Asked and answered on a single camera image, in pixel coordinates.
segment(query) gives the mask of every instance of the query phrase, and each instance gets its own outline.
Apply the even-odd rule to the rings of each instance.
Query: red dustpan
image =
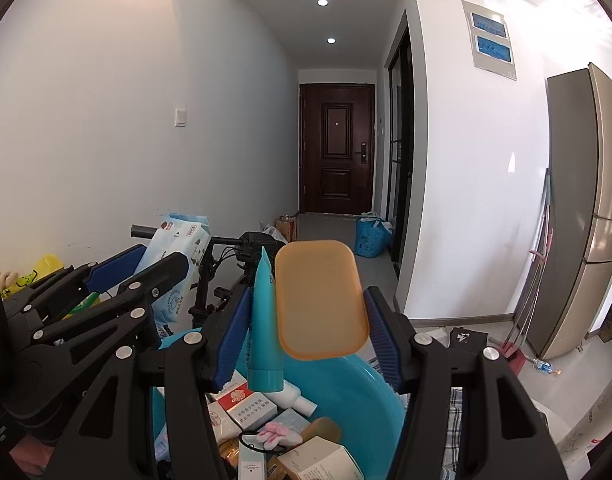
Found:
[[[502,346],[501,353],[506,358],[506,361],[508,361],[508,365],[513,373],[519,376],[519,372],[522,371],[525,362],[528,361],[524,352],[516,344],[508,342]]]

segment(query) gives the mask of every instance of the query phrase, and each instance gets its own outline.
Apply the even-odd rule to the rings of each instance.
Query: refrigerator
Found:
[[[612,80],[592,63],[548,78],[548,115],[553,239],[528,331],[544,359],[579,346],[612,277]]]

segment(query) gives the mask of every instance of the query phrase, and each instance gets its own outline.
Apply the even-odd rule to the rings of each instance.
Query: teal tube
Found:
[[[281,392],[283,350],[277,329],[275,279],[264,248],[255,275],[249,344],[248,388],[254,392]]]

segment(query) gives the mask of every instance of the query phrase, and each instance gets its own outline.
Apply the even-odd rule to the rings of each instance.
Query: door handle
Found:
[[[361,152],[355,152],[355,153],[361,153],[361,163],[366,164],[366,143],[365,142],[361,143]]]

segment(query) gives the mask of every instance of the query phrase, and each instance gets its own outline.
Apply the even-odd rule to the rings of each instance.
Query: blue wet wipes package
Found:
[[[150,267],[170,253],[182,253],[188,258],[188,274],[171,290],[153,303],[157,328],[177,320],[183,299],[190,286],[199,279],[199,264],[211,240],[208,218],[205,216],[167,215],[141,258],[135,274]]]

